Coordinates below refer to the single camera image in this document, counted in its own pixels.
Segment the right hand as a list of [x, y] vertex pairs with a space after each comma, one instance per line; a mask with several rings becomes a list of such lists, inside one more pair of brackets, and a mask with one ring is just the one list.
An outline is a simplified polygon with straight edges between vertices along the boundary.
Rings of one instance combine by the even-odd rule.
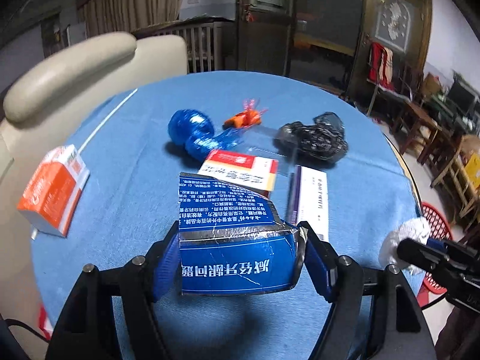
[[437, 359], [480, 359], [479, 314], [455, 307], [435, 344]]

